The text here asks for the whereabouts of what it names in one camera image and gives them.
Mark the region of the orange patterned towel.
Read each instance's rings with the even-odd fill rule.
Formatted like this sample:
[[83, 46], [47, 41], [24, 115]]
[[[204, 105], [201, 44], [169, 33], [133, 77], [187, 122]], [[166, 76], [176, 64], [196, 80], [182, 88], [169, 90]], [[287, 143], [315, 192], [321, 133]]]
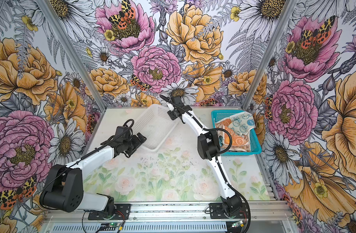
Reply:
[[[224, 121], [215, 123], [215, 126], [216, 126], [216, 128], [226, 130], [230, 134], [227, 124], [228, 124], [228, 121], [225, 119]], [[232, 139], [231, 148], [229, 149], [230, 151], [243, 151], [243, 152], [251, 151], [250, 133], [245, 136], [235, 136], [235, 135], [231, 135], [231, 134], [230, 134], [230, 136], [228, 136], [223, 131], [219, 132], [219, 142], [220, 142], [220, 145], [222, 148], [225, 149], [229, 145], [230, 139]]]

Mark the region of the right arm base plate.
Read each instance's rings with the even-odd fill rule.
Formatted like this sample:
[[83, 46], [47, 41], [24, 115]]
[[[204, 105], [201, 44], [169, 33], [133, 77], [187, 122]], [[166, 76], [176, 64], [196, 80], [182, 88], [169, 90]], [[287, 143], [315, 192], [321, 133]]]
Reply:
[[242, 203], [235, 207], [225, 206], [224, 203], [209, 203], [211, 219], [250, 219], [248, 204]]

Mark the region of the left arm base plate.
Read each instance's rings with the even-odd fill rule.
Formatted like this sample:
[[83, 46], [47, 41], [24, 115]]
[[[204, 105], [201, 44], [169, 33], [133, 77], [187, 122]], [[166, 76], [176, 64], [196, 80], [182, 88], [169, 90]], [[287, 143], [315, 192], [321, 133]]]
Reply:
[[104, 211], [90, 211], [88, 220], [128, 220], [131, 204], [116, 203]]

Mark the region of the white plastic basket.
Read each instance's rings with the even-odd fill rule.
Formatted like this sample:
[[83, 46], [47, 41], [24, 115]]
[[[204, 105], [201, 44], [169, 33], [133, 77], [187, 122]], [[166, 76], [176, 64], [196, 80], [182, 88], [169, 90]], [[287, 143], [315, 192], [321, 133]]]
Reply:
[[153, 104], [135, 120], [132, 129], [146, 137], [142, 144], [145, 150], [156, 152], [178, 125], [178, 120], [171, 120], [168, 111], [168, 107]]

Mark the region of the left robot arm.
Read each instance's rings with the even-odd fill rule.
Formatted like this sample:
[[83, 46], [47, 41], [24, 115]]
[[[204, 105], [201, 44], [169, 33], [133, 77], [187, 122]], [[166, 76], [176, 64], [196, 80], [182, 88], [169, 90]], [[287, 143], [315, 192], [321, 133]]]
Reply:
[[116, 213], [113, 197], [84, 191], [84, 179], [96, 168], [120, 154], [130, 157], [145, 143], [141, 133], [133, 134], [131, 127], [117, 127], [115, 135], [99, 148], [65, 165], [54, 165], [47, 176], [39, 198], [41, 206], [67, 213], [75, 210], [96, 211], [105, 217]]

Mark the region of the blue and cream towel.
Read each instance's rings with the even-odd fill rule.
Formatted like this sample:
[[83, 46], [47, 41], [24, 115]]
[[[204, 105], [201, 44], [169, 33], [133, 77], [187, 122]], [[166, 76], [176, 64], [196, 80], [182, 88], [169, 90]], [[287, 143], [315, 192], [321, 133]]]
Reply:
[[231, 135], [245, 136], [255, 128], [253, 115], [249, 112], [240, 112], [234, 114], [226, 118], [226, 120], [228, 121], [227, 127], [229, 128]]

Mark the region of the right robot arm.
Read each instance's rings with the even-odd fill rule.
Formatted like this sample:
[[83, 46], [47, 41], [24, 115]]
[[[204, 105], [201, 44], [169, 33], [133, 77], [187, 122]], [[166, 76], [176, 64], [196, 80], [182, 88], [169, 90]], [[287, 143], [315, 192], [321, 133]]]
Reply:
[[[222, 208], [225, 216], [233, 217], [247, 203], [245, 197], [237, 191], [231, 184], [227, 173], [223, 167], [221, 155], [226, 153], [232, 146], [230, 133], [222, 128], [207, 128], [193, 112], [189, 105], [185, 105], [181, 97], [159, 96], [164, 100], [169, 108], [168, 115], [171, 120], [180, 119], [182, 123], [187, 124], [197, 135], [197, 152], [212, 169], [217, 183], [220, 187]], [[221, 149], [218, 132], [225, 133], [229, 143], [225, 149]]]

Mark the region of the teal plastic basket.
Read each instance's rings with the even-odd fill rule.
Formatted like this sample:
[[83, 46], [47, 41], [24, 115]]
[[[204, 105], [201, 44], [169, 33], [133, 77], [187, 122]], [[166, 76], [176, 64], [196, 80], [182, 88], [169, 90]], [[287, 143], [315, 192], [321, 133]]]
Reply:
[[251, 113], [241, 110], [214, 110], [211, 113], [215, 128], [227, 130], [232, 138], [231, 148], [224, 156], [249, 156], [261, 153], [255, 133], [255, 119]]

